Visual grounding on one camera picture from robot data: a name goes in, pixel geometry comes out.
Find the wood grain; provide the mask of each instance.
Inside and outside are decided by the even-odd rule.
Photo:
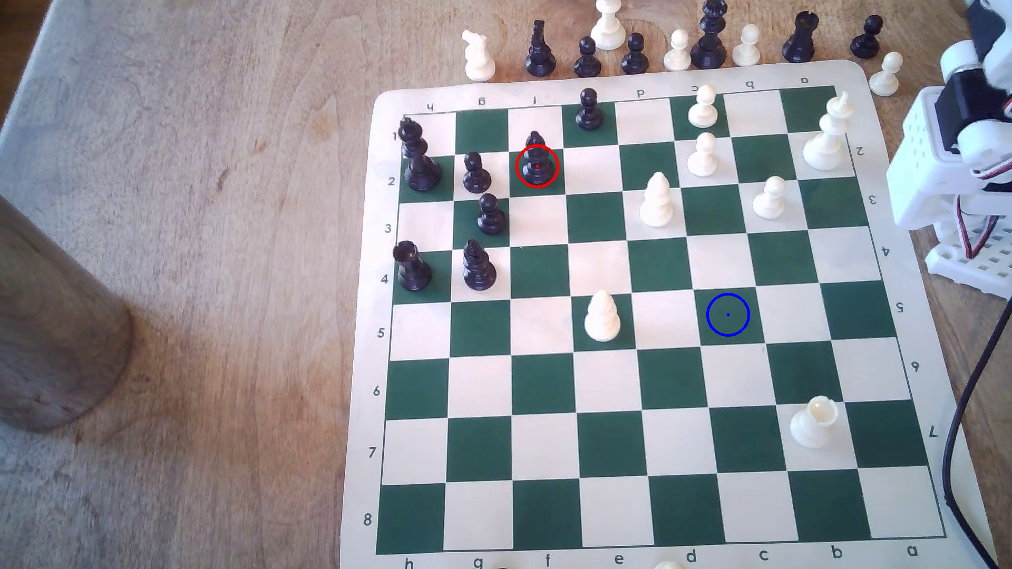
[[[697,4],[625,2],[652,71]],[[738,0],[725,42],[754,22],[774,62],[803,9],[821,17],[817,59],[850,59],[863,19],[886,19],[883,52],[906,56],[899,93],[876,100],[895,151],[962,18],[948,0]],[[495,81],[530,80],[535,18],[570,77],[590,0],[57,0],[0,135],[0,192],[134,307],[136,354],[81,420],[0,427],[2,564],[337,565],[372,101],[467,82],[465,28],[488,35]],[[620,55],[602,54],[605,75]],[[958,388],[1001,301],[925,282]],[[965,421],[1006,565],[1010,342]]]

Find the chessboard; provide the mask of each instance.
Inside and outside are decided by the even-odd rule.
[[[712,86],[720,166],[686,167]],[[577,128],[594,88],[603,125]],[[827,101],[853,104],[847,158],[811,168]],[[438,185],[414,191],[399,121]],[[537,131],[558,175],[530,187]],[[508,228],[479,231],[463,155],[481,153]],[[845,61],[392,91],[375,102],[358,288],[341,566],[346,569],[972,567],[940,498],[954,408],[863,71]],[[639,216],[655,172],[674,218]],[[785,210],[758,217],[764,181]],[[466,286],[484,245],[495,284]],[[398,283],[416,244],[431,282]],[[620,331],[584,330],[609,293]],[[830,442],[791,417],[837,402]],[[956,494],[983,505],[965,443]],[[977,523],[987,534],[986,521]]]

